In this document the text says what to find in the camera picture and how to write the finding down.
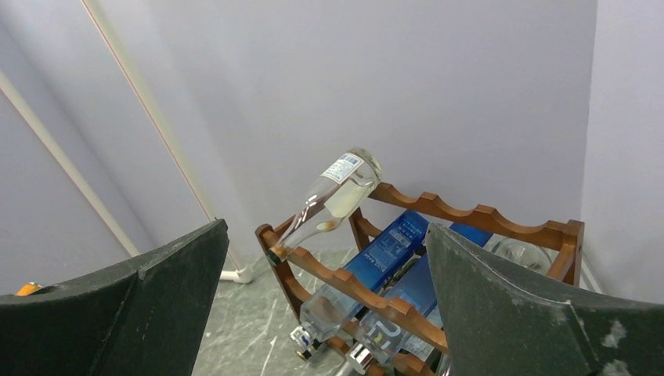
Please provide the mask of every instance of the clear glass bottle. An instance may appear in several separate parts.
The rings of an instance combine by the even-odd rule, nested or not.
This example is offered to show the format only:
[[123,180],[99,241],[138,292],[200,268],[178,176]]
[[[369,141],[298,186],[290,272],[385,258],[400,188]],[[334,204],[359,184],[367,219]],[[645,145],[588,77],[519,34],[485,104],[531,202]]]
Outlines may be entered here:
[[[438,306],[436,306],[429,313],[427,320],[433,324],[433,326],[442,328],[442,318],[440,317],[440,310],[438,310]],[[419,338],[416,335],[408,334],[408,338],[404,338],[404,340],[406,341],[406,344],[403,346],[403,349],[408,353],[411,353],[420,358],[420,360],[426,363],[429,367],[434,365],[432,362],[434,358],[435,362],[438,362],[440,357],[439,350],[437,350],[434,346],[429,345],[422,338]]]
[[[422,247],[429,222],[415,211],[406,210],[378,237],[349,261],[344,269],[373,292],[378,292]],[[308,359],[317,344],[332,338],[362,308],[355,299],[323,285],[300,308],[301,326],[290,337],[301,348],[298,355]]]
[[454,366],[452,365],[452,357],[449,354],[443,354],[436,370],[436,376],[453,376]]
[[[429,273],[429,257],[420,261],[384,296],[401,298],[427,316],[436,305],[434,285]],[[348,351],[346,359],[360,374],[364,374],[371,360],[389,363],[403,347],[409,332],[371,311],[364,316],[357,329],[357,343]]]
[[309,188],[302,209],[268,259],[280,264],[305,239],[338,228],[381,182],[383,169],[368,151],[354,147],[339,157]]
[[510,237],[499,241],[491,252],[539,274],[547,274],[553,263],[546,249]]

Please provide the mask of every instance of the orange object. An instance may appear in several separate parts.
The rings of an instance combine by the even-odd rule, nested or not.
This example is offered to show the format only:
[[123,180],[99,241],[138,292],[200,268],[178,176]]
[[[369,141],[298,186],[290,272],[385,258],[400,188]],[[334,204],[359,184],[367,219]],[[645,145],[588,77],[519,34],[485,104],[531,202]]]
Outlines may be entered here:
[[30,282],[29,284],[25,284],[22,286],[22,288],[19,290],[19,292],[16,293],[16,296],[25,296],[25,295],[30,295],[33,292],[39,290],[44,286],[41,286],[40,284],[36,284],[35,282]]

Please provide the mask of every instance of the wooden wine rack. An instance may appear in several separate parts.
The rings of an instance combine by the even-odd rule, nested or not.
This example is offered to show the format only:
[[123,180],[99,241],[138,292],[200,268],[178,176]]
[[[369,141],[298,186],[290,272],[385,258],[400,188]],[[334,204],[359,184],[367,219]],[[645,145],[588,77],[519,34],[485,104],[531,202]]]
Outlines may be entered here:
[[[547,275],[567,284],[579,285],[583,222],[575,220],[570,220],[567,223],[548,221],[541,226],[521,226],[506,219],[495,208],[489,206],[478,205],[472,210],[459,210],[446,204],[436,194],[425,192],[419,197],[408,197],[387,183],[379,184],[369,198],[557,250],[558,256]],[[264,252],[267,252],[279,240],[279,237],[291,224],[291,220],[292,217],[277,226],[276,229],[273,229],[270,225],[262,225],[256,229],[256,237]],[[381,230],[362,216],[362,211],[359,208],[351,215],[349,221],[358,249],[364,249],[369,244],[370,238],[374,238],[381,233]],[[279,281],[296,319],[299,320],[300,306],[311,295],[295,278],[291,270],[291,262],[361,302],[367,308],[376,311],[380,316],[422,338],[436,349],[440,349],[444,353],[448,352],[445,332],[433,326],[408,302],[400,298],[387,300],[374,294],[349,271],[328,269],[304,248],[297,248],[288,256],[287,261],[272,267],[272,271]],[[343,330],[355,337],[357,323],[348,323]],[[328,345],[342,356],[349,350],[344,340],[339,337],[329,340]],[[434,376],[426,364],[413,355],[400,353],[394,358],[392,365],[409,376]],[[376,364],[373,364],[366,374],[371,376],[385,375]]]

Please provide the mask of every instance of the silver bottle cap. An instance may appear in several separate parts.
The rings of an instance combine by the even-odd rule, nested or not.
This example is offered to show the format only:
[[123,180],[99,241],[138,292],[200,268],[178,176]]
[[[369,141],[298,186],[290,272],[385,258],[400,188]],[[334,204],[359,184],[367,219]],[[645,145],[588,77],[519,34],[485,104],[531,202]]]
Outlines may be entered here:
[[357,342],[346,353],[346,360],[357,373],[365,374],[366,370],[369,368],[369,365],[371,365],[371,361],[374,360],[374,356],[371,354],[369,349],[364,347],[361,343]]

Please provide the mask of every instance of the gray marble floor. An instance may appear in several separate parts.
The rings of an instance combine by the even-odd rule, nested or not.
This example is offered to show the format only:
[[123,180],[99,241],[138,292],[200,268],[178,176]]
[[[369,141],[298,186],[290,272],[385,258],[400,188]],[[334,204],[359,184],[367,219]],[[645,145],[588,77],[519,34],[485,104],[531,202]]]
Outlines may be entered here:
[[[355,252],[313,252],[336,269]],[[288,335],[297,321],[265,258],[257,259],[250,284],[220,282],[200,344],[195,376],[324,376],[333,375],[342,358],[328,350],[313,363],[295,355]],[[294,266],[294,273],[310,292],[321,286]]]

